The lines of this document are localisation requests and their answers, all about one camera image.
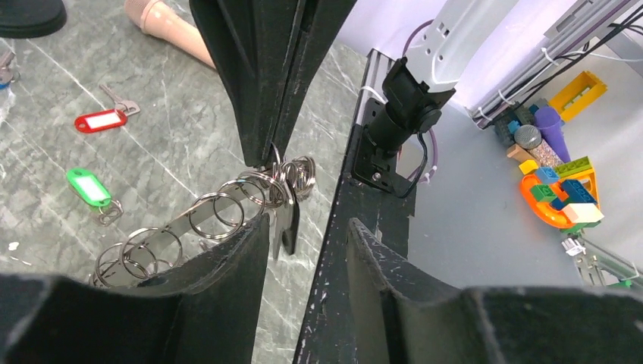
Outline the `metal disc with keyrings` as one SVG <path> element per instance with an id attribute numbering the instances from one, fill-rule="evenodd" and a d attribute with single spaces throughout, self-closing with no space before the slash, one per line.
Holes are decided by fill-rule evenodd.
<path id="1" fill-rule="evenodd" d="M 130 286 L 176 268 L 189 260 L 197 243 L 202 251 L 223 243 L 257 217 L 269 215 L 273 248 L 276 211 L 284 203 L 286 181 L 299 204 L 315 187 L 316 163 L 311 156 L 270 157 L 268 165 L 240 173 L 213 192 L 197 197 L 182 214 L 160 227 L 141 227 L 104 249 L 96 258 L 88 283 L 97 288 Z"/>

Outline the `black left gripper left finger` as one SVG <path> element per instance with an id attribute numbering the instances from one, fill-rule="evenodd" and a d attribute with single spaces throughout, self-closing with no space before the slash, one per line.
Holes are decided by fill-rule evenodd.
<path id="1" fill-rule="evenodd" d="M 135 287 L 1 276 L 3 363 L 249 363 L 269 218 Z"/>

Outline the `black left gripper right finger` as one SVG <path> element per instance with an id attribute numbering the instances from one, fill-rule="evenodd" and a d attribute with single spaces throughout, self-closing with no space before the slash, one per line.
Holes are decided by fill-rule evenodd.
<path id="1" fill-rule="evenodd" d="M 627 290 L 457 289 L 377 237 L 351 274 L 360 363 L 640 363 L 642 299 Z"/>

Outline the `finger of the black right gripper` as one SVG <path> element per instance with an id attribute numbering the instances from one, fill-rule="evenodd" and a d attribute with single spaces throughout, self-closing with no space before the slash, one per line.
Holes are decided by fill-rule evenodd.
<path id="1" fill-rule="evenodd" d="M 312 80 L 355 2 L 299 1 L 298 5 L 291 32 L 294 43 L 288 52 L 285 86 L 271 137 L 272 159 L 287 148 Z"/>
<path id="2" fill-rule="evenodd" d="M 197 29 L 231 101 L 244 163 L 265 164 L 287 70 L 300 1 L 191 1 Z"/>

